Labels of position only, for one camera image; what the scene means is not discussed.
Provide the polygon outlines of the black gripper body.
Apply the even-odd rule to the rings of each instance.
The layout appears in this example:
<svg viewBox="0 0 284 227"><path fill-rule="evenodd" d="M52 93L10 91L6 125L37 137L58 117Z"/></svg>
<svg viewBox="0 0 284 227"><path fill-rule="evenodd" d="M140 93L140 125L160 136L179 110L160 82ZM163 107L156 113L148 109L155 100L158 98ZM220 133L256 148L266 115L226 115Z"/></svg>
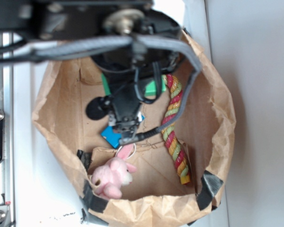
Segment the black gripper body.
<svg viewBox="0 0 284 227"><path fill-rule="evenodd" d="M158 45L148 46L142 37L155 37L160 44L166 39L179 40L178 22L153 9L151 0L93 1L93 33L97 36L128 36L132 43L126 47L91 57L97 72L107 79L133 79L136 70L149 79L157 73L171 72L176 67L179 52Z"/></svg>

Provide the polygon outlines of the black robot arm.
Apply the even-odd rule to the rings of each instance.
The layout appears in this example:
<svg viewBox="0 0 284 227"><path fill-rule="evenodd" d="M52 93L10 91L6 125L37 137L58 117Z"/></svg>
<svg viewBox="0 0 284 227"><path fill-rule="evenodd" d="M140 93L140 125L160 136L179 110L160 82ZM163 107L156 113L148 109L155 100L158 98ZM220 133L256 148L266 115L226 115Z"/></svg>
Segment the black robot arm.
<svg viewBox="0 0 284 227"><path fill-rule="evenodd" d="M0 47L0 54L17 50L30 42L75 41L108 36L154 35L178 39L179 24L153 9L151 0L0 0L0 32L13 32L20 41ZM163 73L176 68L178 52L151 47L146 51L120 47L92 54L80 49L71 53L29 53L0 59L0 66L20 62L68 60L90 56L105 75L123 75L139 68L144 77L154 66Z"/></svg>

